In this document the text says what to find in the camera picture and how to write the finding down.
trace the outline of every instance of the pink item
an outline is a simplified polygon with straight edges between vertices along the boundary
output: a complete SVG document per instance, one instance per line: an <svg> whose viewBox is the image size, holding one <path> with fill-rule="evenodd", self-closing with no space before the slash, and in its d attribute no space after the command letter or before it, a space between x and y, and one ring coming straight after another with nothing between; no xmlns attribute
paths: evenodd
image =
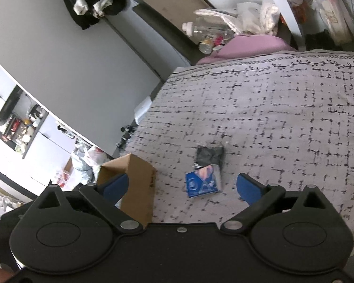
<svg viewBox="0 0 354 283"><path fill-rule="evenodd" d="M293 51L283 39L271 35L235 36L219 52L202 58L197 65L210 64L226 59L245 58L261 54L271 54L279 51Z"/></svg>

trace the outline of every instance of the silver screw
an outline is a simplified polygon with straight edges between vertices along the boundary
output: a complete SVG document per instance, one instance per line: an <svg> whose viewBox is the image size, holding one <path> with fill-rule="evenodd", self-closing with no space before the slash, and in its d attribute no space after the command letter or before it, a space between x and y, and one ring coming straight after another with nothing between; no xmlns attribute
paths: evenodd
<svg viewBox="0 0 354 283"><path fill-rule="evenodd" d="M177 232L179 232L179 233L185 233L185 232L187 232L188 231L188 229L187 228L184 228L184 227L179 227L179 228L177 228Z"/></svg>
<svg viewBox="0 0 354 283"><path fill-rule="evenodd" d="M243 224L237 220L229 220L224 223L224 227L228 230L238 230L242 228Z"/></svg>
<svg viewBox="0 0 354 283"><path fill-rule="evenodd" d="M135 220L126 220L121 223L121 228L125 230L134 230L139 226L139 222Z"/></svg>

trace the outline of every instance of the blue and white packet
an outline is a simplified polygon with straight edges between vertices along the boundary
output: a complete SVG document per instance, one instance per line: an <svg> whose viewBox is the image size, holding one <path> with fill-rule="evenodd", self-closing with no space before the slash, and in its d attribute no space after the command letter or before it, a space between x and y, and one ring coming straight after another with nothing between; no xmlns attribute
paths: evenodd
<svg viewBox="0 0 354 283"><path fill-rule="evenodd" d="M219 166L212 164L186 174L186 189L189 198L221 191Z"/></svg>

